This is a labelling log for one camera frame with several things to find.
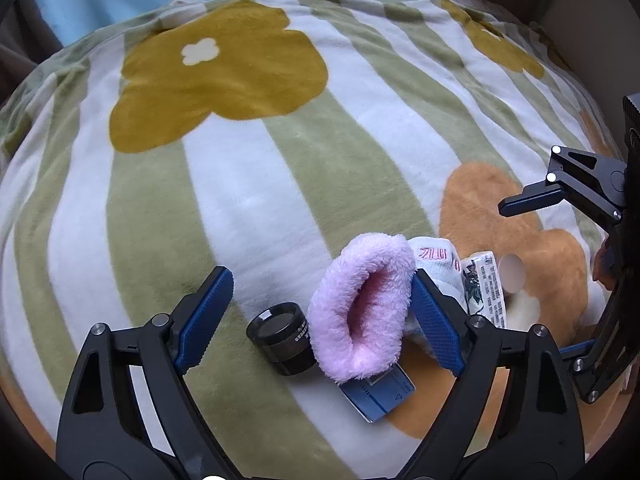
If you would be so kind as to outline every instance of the pink fluffy slipper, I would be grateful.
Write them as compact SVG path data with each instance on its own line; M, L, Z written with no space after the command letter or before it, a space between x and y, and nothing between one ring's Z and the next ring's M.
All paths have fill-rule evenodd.
M311 345L338 384L387 370L400 355L415 271L402 235L356 236L327 269L309 304Z

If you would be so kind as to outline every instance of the metal screw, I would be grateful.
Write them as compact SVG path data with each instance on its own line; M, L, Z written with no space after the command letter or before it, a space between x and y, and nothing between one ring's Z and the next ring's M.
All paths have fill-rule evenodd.
M104 323L96 323L91 327L91 333L93 335L100 335L106 328L107 326Z
M165 326L169 323L169 316L167 314L156 314L151 318L151 324L153 326Z
M544 325L534 325L533 333L538 337L545 337L549 333L549 330Z
M471 316L469 318L469 323L471 323L471 325L475 326L476 328L482 328L486 325L486 319L482 316Z

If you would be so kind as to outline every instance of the black lens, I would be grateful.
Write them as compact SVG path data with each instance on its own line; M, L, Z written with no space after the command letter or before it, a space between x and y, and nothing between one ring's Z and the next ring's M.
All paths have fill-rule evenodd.
M261 312L249 323L246 336L282 375L299 374L316 362L309 325L297 303L280 303Z

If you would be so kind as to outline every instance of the beige wall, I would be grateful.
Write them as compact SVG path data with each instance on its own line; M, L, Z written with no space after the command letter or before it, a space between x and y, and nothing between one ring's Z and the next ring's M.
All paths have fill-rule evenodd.
M640 91L640 18L627 0L553 0L541 21L623 146L622 97Z

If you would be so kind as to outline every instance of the bed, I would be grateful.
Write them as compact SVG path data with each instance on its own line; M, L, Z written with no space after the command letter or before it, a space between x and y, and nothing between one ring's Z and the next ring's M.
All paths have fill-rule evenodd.
M394 476L453 377L406 341L416 393L367 424L315 369L276 375L244 336L262 309L303 309L363 232L450 238L461 257L518 254L510 328L559 346L607 292L603 232L563 203L505 219L496 204L545 173L555 144L620 155L545 31L485 0L174 0L41 63L0 111L0 377L54 452L60 402L97 321L143 324L216 264L234 303L186 377L246 476ZM622 380L581 405L596 439ZM470 452L485 446L500 370ZM171 452L145 381L153 444Z

